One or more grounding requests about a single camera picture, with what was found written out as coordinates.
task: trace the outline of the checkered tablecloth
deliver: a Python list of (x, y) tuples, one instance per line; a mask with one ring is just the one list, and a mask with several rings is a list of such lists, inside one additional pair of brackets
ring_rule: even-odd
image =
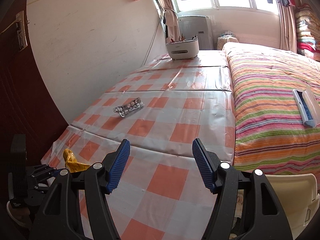
[[(53, 143), (42, 159), (64, 167), (63, 150), (93, 164), (117, 149), (131, 153), (119, 186), (107, 196), (122, 240), (197, 240), (215, 196), (204, 187), (192, 156), (199, 137), (222, 161), (233, 161), (235, 117), (232, 84), (221, 51), (201, 51), (194, 60), (163, 55), (109, 89)], [(113, 108), (140, 97), (144, 107), (122, 118)], [(92, 237), (84, 193), (80, 207)]]

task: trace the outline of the silver screw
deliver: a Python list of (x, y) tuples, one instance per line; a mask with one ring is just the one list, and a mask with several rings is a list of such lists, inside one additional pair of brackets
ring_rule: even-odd
[(60, 171), (60, 175), (64, 176), (68, 174), (68, 170), (67, 169), (63, 169), (62, 171)]
[(222, 168), (224, 168), (225, 170), (230, 168), (230, 164), (229, 163), (221, 163), (220, 166)]
[(258, 176), (261, 176), (263, 174), (262, 170), (259, 170), (259, 169), (256, 169), (254, 173), (257, 174)]
[(101, 167), (102, 167), (102, 163), (95, 163), (93, 165), (93, 168), (96, 169), (96, 170), (100, 169)]

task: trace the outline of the striped blanket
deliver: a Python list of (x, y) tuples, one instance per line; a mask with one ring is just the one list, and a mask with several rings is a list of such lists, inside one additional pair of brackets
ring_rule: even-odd
[(234, 166), (267, 174), (313, 173), (320, 184), (320, 125), (306, 128), (292, 90), (306, 84), (320, 102), (320, 63), (259, 45), (227, 43), (234, 87)]

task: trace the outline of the door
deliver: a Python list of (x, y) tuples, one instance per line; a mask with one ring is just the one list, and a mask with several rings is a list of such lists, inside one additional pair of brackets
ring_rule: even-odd
[(27, 165), (39, 164), (67, 122), (52, 100), (33, 57), (26, 17), (27, 0), (15, 0), (0, 32), (24, 11), (28, 46), (20, 50), (17, 25), (0, 35), (0, 154), (10, 152), (13, 135), (26, 134)]

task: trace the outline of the dark red door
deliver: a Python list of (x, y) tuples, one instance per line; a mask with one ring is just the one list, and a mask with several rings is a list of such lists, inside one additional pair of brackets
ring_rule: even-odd
[(10, 152), (14, 134), (26, 134), (27, 164), (39, 164), (67, 122), (52, 100), (33, 57), (26, 19), (27, 0), (15, 0), (0, 32), (24, 11), (28, 46), (20, 51), (16, 24), (0, 35), (0, 153)]

